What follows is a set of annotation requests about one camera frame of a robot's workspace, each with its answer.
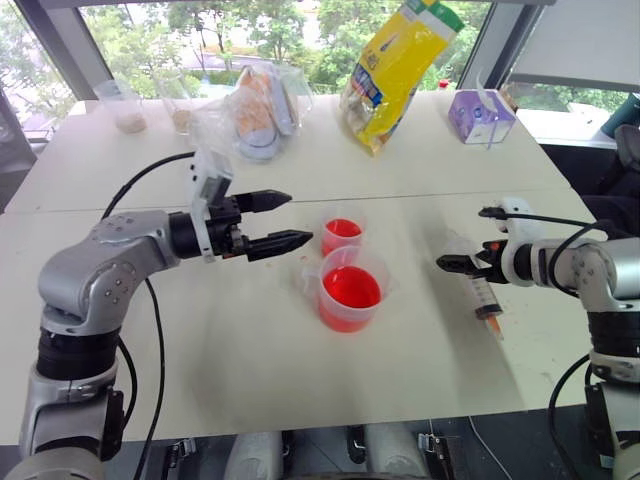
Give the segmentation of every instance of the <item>cup handle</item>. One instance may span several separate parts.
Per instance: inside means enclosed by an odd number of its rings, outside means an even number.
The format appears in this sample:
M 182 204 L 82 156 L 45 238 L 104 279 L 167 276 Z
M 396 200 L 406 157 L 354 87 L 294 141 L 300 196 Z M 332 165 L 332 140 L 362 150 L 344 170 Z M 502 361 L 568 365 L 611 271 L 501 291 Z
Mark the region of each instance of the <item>cup handle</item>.
M 302 292 L 311 298 L 320 284 L 320 271 L 313 267 L 304 267 L 300 274 L 302 276 Z

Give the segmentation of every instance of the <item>syringe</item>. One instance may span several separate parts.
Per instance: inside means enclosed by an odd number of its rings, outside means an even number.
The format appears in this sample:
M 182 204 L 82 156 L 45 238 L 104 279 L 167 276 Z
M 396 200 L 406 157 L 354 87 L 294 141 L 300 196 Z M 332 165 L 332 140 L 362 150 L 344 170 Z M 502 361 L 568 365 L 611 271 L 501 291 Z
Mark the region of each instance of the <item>syringe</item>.
M 473 253 L 473 242 L 453 231 L 449 232 L 448 239 L 449 241 L 445 247 L 446 253 L 468 255 L 471 261 L 478 266 L 477 259 Z M 496 318 L 502 314 L 502 308 L 489 282 L 487 282 L 485 278 L 473 278 L 467 275 L 458 275 L 458 278 L 467 294 L 466 297 L 469 299 L 469 303 L 471 303 L 476 318 L 484 320 L 496 338 L 503 340 L 502 330 Z

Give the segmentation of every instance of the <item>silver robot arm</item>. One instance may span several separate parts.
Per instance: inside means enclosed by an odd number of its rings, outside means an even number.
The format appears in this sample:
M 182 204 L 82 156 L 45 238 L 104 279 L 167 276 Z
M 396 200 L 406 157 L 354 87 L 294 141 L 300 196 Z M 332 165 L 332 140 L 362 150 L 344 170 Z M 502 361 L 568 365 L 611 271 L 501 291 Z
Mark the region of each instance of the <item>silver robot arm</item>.
M 438 265 L 449 272 L 486 277 L 519 286 L 555 286 L 550 262 L 564 240 L 544 239 L 540 222 L 508 218 L 531 215 L 529 205 L 505 198 L 481 216 L 497 218 L 507 240 L 484 242 L 476 257 L 444 255 Z M 603 466 L 614 463 L 614 479 L 640 477 L 640 238 L 578 239 L 563 250 L 553 270 L 557 285 L 584 307 L 593 345 L 593 373 L 604 382 L 585 387 L 587 419 Z
M 271 210 L 290 199 L 271 190 L 219 198 L 203 222 L 206 248 L 212 256 L 252 261 L 302 246 L 310 233 L 287 230 L 249 240 L 238 228 L 241 213 Z M 24 460 L 8 480 L 103 478 L 101 462 L 119 451 L 124 429 L 115 355 L 129 302 L 148 276 L 201 256 L 199 237 L 187 213 L 123 213 L 45 264 L 38 359 L 20 435 Z

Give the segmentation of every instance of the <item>bag of food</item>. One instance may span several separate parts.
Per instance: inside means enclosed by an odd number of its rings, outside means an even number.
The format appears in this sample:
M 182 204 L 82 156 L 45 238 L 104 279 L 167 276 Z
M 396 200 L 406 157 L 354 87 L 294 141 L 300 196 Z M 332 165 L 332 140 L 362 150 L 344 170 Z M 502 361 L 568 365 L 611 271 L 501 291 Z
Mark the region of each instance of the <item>bag of food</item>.
M 374 153 L 398 126 L 424 72 L 463 26 L 436 0 L 406 0 L 364 48 L 340 107 Z

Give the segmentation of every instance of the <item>plastic bag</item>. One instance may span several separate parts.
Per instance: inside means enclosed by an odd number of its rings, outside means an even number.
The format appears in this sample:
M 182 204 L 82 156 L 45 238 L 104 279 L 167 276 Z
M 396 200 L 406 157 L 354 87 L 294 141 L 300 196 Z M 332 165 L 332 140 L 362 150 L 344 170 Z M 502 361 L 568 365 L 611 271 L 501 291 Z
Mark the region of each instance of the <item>plastic bag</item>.
M 463 26 L 437 1 L 406 0 L 364 48 L 340 107 L 374 153 L 398 126 L 424 72 Z
M 302 70 L 270 63 L 245 67 L 232 93 L 194 112 L 194 143 L 230 157 L 270 160 L 302 127 L 312 103 Z

